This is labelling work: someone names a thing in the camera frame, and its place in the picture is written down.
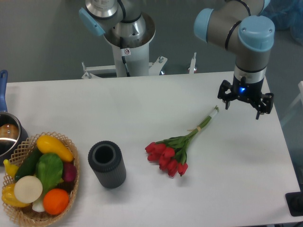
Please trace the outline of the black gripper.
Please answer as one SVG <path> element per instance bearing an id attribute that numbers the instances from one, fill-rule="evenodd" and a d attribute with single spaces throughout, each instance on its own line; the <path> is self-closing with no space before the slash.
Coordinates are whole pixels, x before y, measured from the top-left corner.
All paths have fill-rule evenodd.
<path id="1" fill-rule="evenodd" d="M 225 109 L 228 110 L 230 102 L 239 100 L 246 103 L 257 103 L 256 120 L 260 115 L 270 114 L 274 104 L 274 94 L 262 94 L 261 89 L 264 78 L 256 83 L 249 83 L 246 76 L 241 77 L 234 73 L 233 83 L 224 80 L 218 91 L 218 98 L 225 103 Z"/>

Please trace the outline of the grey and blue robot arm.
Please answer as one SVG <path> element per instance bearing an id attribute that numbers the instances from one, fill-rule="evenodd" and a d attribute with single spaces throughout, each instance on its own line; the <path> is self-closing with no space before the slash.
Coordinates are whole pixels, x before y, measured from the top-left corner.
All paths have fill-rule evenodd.
<path id="1" fill-rule="evenodd" d="M 262 93 L 275 25 L 261 12 L 267 0 L 230 0 L 220 10 L 203 9 L 194 34 L 236 55 L 233 82 L 223 81 L 218 98 L 251 104 L 258 115 L 269 114 L 274 96 Z M 112 46 L 118 77 L 149 76 L 149 44 L 155 25 L 137 0 L 88 0 L 79 10 L 84 26 Z"/>

